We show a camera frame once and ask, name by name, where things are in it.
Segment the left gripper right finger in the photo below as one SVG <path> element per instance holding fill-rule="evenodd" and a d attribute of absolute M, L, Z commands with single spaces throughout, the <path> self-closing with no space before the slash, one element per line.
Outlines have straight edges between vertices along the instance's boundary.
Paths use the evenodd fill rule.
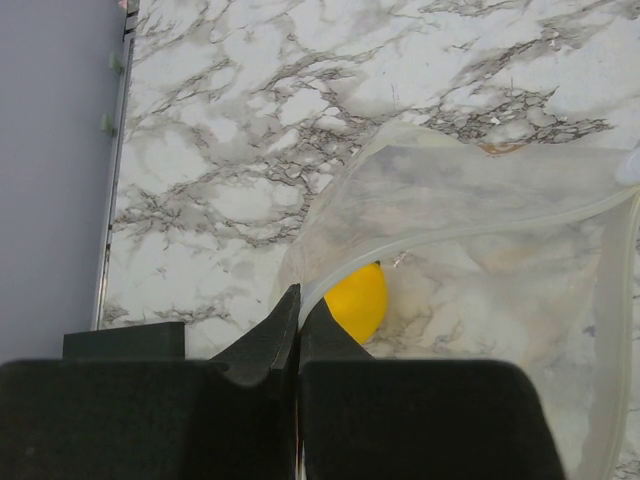
<path fill-rule="evenodd" d="M 381 360 L 325 303 L 300 336 L 302 479 L 561 479 L 538 393 L 494 360 Z"/>

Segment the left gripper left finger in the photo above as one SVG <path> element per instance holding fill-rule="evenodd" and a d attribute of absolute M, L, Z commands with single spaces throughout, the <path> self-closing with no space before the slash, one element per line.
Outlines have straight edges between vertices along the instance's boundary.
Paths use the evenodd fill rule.
<path fill-rule="evenodd" d="M 5 479 L 291 479 L 301 293 L 209 360 L 1 369 Z"/>

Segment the yellow lemon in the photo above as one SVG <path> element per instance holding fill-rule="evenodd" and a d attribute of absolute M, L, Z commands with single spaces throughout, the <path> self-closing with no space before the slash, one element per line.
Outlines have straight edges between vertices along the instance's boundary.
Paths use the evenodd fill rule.
<path fill-rule="evenodd" d="M 366 265 L 333 286 L 324 300 L 334 320 L 359 344 L 382 324 L 388 308 L 388 288 L 379 262 Z"/>

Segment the clear zip top bag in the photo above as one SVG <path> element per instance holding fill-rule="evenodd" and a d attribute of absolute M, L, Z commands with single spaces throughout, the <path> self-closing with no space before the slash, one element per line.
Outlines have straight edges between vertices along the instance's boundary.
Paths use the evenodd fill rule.
<path fill-rule="evenodd" d="M 301 312 L 380 262 L 368 350 L 506 360 L 532 380 L 568 476 L 608 479 L 631 385 L 639 152 L 472 145 L 382 127 L 313 201 L 272 290 Z"/>

